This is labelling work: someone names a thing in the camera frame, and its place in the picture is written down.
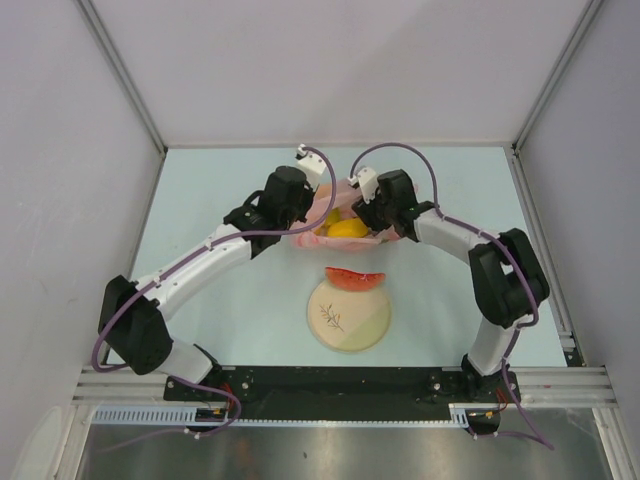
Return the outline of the red watermelon slice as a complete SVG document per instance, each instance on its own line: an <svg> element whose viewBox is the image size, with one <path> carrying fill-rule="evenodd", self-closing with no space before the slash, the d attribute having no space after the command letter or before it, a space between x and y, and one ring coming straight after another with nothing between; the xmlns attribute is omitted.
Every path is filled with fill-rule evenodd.
<svg viewBox="0 0 640 480"><path fill-rule="evenodd" d="M363 273L338 267L326 267L325 276L332 286L349 292L370 291L386 280L382 272Z"/></svg>

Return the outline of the round cream plate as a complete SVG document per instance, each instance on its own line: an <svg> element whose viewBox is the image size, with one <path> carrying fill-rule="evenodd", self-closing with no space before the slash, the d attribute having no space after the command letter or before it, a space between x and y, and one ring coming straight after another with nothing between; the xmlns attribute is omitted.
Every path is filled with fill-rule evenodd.
<svg viewBox="0 0 640 480"><path fill-rule="evenodd" d="M375 347L389 332L391 298L384 287L352 292L324 280L310 295L307 323L326 348L361 353Z"/></svg>

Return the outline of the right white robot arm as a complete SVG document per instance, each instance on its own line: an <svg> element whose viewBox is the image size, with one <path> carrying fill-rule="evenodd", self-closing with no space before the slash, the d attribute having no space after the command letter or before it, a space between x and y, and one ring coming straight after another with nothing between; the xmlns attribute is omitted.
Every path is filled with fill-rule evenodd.
<svg viewBox="0 0 640 480"><path fill-rule="evenodd" d="M401 238L438 248L470 268L482 314L470 351L463 357L463 393L484 401L497 389L518 331L537 324L550 286L527 234L517 228L490 233L445 215L431 201L417 200L409 175L363 168L348 179L358 191L352 210L374 233L389 228Z"/></svg>

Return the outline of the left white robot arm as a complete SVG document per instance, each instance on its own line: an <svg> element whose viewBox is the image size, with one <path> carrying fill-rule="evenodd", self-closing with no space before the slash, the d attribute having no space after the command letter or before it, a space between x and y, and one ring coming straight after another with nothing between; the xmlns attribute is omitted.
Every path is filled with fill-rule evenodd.
<svg viewBox="0 0 640 480"><path fill-rule="evenodd" d="M214 397L221 376L201 347L173 339L167 323L191 297L219 275L278 243L310 210L320 175L280 166L263 189L233 209L199 245L137 281L118 275L106 287L99 338L138 375L165 371L186 379L197 398Z"/></svg>

